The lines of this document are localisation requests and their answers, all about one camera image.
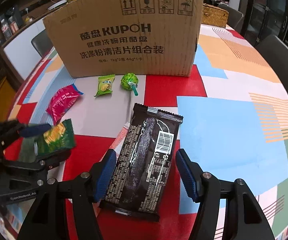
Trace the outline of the white lower cabinets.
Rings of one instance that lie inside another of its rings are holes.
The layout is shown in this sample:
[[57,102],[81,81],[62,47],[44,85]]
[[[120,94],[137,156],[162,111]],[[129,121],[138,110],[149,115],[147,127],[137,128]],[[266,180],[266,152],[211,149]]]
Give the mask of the white lower cabinets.
[[6,57],[24,80],[45,55],[40,55],[32,45],[32,39],[45,30],[44,18],[29,25],[3,47]]

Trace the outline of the small green candy packet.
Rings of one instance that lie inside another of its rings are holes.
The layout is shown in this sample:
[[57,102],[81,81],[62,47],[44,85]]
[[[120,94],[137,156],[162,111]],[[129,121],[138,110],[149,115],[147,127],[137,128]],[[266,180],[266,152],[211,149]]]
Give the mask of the small green candy packet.
[[111,94],[113,92],[113,82],[115,80],[115,74],[100,76],[98,78],[98,86],[95,97]]

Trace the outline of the dark chair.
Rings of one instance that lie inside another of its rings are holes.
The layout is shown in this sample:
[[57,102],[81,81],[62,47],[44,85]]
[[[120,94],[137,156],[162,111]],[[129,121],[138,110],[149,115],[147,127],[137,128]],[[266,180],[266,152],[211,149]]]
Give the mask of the dark chair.
[[226,10],[228,14],[228,22],[227,24],[232,27],[238,33],[241,32],[243,21],[244,21],[244,14],[238,10],[235,10],[225,4],[219,4],[221,9]]
[[46,29],[37,34],[31,40],[31,44],[41,57],[44,57],[53,48],[53,43],[47,35]]
[[288,93],[288,47],[277,36],[269,35],[255,49],[274,70]]

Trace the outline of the black chocolate bar packet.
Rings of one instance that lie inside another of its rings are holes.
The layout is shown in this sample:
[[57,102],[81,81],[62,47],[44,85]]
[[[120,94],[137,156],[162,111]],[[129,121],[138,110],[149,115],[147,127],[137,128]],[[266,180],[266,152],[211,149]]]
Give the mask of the black chocolate bar packet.
[[171,169],[183,117],[135,103],[102,209],[159,221],[159,205]]

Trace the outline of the woven wicker box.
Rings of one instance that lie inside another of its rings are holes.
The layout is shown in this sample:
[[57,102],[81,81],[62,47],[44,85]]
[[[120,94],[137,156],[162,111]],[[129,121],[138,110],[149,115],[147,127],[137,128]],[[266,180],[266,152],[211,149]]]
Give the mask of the woven wicker box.
[[228,22],[229,12],[220,7],[203,4],[201,23],[225,28]]

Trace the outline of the long red sausage packet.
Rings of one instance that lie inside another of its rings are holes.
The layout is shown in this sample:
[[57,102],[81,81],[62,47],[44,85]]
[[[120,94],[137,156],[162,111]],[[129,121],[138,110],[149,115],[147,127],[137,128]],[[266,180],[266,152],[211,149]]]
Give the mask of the long red sausage packet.
[[[123,125],[123,128],[120,130],[120,132],[118,133],[117,137],[115,138],[115,140],[113,141],[113,143],[109,146],[109,149],[113,149],[116,153],[116,162],[120,156],[120,152],[124,143],[124,140],[126,138],[128,129],[129,129],[130,123],[127,122]],[[101,211],[101,208],[99,207],[99,203],[97,204],[93,204],[93,208],[94,208],[94,212],[95,212],[95,216],[97,217],[98,214]]]

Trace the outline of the pink snack packet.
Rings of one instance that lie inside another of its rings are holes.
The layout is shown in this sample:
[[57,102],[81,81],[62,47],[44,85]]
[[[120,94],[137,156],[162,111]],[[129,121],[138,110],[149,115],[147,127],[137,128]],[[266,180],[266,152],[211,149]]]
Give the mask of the pink snack packet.
[[83,94],[83,92],[77,89],[75,84],[71,84],[60,88],[54,96],[52,96],[46,112],[51,116],[54,125],[57,125],[65,113]]

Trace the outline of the colourful patchwork tablecloth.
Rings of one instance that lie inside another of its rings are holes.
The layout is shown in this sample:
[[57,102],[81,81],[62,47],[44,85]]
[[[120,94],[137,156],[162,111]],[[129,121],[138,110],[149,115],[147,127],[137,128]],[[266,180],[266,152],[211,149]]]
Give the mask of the colourful patchwork tablecloth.
[[75,84],[84,94],[66,113],[76,146],[58,179],[75,178],[98,161],[130,120],[134,103],[183,116],[176,148],[222,180],[242,178],[276,239],[288,239],[288,94],[261,55],[232,28],[202,25],[189,77],[139,77],[139,95],[120,87],[95,97],[98,79],[73,79],[55,50],[39,62],[9,118],[51,122],[50,98]]

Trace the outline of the dark chair right near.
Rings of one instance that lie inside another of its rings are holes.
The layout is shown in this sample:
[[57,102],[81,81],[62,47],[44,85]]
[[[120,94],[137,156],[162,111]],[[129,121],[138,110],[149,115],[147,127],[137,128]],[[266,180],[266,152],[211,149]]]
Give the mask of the dark chair right near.
[[288,47],[277,36],[269,35],[255,49],[274,70],[288,93]]

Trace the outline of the glass sliding door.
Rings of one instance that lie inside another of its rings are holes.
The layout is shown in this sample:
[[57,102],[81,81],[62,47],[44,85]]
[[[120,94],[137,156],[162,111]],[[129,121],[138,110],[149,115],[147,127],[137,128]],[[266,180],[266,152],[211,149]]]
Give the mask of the glass sliding door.
[[284,40],[288,30],[288,0],[252,0],[245,39],[257,46],[269,35]]

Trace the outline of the dark chair left side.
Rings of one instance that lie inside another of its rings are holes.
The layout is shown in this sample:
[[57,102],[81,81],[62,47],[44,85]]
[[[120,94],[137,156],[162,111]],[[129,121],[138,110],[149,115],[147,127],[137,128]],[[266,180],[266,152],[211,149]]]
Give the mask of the dark chair left side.
[[41,57],[44,57],[53,48],[53,43],[47,35],[46,29],[37,34],[31,40],[31,44]]

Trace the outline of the dark green cracker packet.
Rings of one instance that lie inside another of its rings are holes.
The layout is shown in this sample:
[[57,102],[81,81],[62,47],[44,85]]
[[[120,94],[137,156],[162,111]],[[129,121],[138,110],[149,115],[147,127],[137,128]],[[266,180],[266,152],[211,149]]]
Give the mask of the dark green cracker packet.
[[24,138],[18,161],[32,163],[38,158],[76,145],[71,119],[66,119],[42,134]]

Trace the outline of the green lollipop by box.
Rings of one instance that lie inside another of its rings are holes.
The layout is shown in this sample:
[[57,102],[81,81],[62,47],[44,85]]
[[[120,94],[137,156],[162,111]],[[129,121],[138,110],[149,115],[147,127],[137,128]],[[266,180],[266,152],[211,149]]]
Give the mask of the green lollipop by box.
[[139,80],[134,73],[127,73],[121,79],[121,87],[125,90],[133,91],[135,96],[138,96],[137,85]]

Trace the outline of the brown cardboard box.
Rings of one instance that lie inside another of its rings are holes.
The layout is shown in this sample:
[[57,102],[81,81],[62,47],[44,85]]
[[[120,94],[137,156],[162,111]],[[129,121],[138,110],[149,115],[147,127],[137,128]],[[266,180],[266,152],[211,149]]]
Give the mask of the brown cardboard box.
[[76,0],[43,19],[72,77],[189,76],[203,0]]

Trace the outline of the dark chair right far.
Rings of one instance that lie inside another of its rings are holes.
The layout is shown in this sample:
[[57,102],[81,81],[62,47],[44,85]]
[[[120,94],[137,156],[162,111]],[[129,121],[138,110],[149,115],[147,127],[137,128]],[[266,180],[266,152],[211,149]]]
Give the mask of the dark chair right far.
[[227,24],[232,27],[238,33],[241,32],[243,21],[244,21],[244,14],[238,10],[235,10],[225,4],[219,4],[221,9],[226,10],[228,14],[228,22]]

